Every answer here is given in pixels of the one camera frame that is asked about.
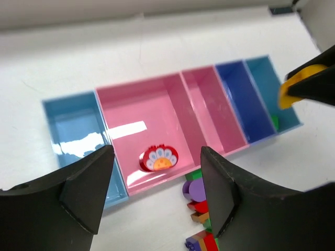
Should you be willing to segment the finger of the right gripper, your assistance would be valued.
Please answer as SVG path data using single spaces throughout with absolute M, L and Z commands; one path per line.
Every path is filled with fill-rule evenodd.
M 334 106 L 334 46 L 288 73 L 284 105 L 303 99 Z

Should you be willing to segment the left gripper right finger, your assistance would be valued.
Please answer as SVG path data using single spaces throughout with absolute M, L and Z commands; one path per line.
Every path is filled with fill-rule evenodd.
M 213 235 L 221 250 L 334 250 L 334 183 L 292 190 L 201 149 Z

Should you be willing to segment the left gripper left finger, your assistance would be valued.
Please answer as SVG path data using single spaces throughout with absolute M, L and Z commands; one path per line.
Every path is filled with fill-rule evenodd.
M 90 250 L 114 164 L 105 145 L 40 178 L 1 190 L 1 250 Z

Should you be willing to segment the small green lego brick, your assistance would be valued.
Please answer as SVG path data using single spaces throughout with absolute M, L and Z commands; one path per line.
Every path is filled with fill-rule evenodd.
M 274 124 L 274 127 L 275 127 L 276 131 L 278 131 L 279 128 L 280 128 L 280 124 L 279 124 L 279 118 L 278 118 L 278 116 L 271 115 L 271 119 L 272 119 L 272 122 L 273 122 L 273 124 Z

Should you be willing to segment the red flower lego brick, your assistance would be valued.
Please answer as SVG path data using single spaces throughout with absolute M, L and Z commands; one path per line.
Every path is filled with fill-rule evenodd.
M 157 172 L 174 167 L 179 160 L 178 152 L 169 145 L 160 144 L 147 148 L 139 156 L 139 165 L 145 172 Z

